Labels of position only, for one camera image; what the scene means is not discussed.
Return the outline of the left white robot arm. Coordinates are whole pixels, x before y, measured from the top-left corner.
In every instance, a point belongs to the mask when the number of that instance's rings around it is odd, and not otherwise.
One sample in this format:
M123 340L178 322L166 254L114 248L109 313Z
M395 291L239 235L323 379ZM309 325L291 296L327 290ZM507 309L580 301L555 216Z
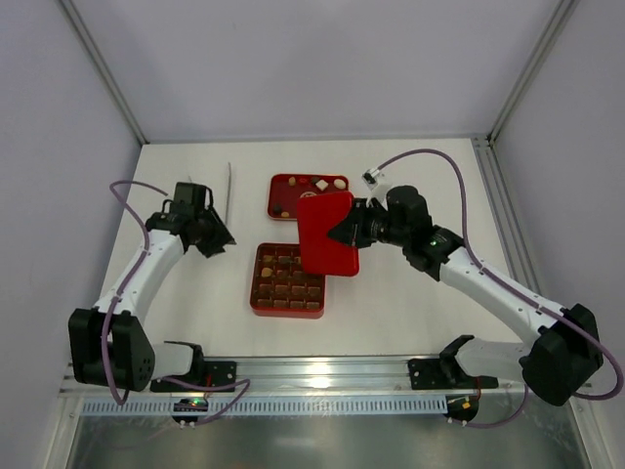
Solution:
M163 281L191 248L210 259L235 240L215 209L212 190L204 185L177 183L147 219L129 204L123 207L138 223L142 241L107 293L93 307L75 309L68 320L74 379L106 387L120 405L129 393L155 381L203 391L207 374L201 346L154 344L144 322Z

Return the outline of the red box lid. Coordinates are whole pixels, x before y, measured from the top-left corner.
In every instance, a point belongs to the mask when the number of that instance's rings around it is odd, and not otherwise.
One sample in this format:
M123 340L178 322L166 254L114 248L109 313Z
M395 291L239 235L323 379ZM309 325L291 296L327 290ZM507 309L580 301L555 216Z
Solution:
M359 272L356 248L331 239L354 202L351 192L332 192L300 198L297 227L302 266L307 274L354 277Z

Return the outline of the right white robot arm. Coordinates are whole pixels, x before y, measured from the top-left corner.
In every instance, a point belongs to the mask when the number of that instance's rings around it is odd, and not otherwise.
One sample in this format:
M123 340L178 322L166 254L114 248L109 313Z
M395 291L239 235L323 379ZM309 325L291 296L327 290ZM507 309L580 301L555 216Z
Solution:
M544 402L561 406L604 364L590 310L580 304L567 309L499 276L467 240L433 223L426 199L411 186L391 189L384 203L355 199L328 236L356 249L375 242L399 247L412 268L465 294L520 338L518 344L458 341L454 360L468 375L521 381Z

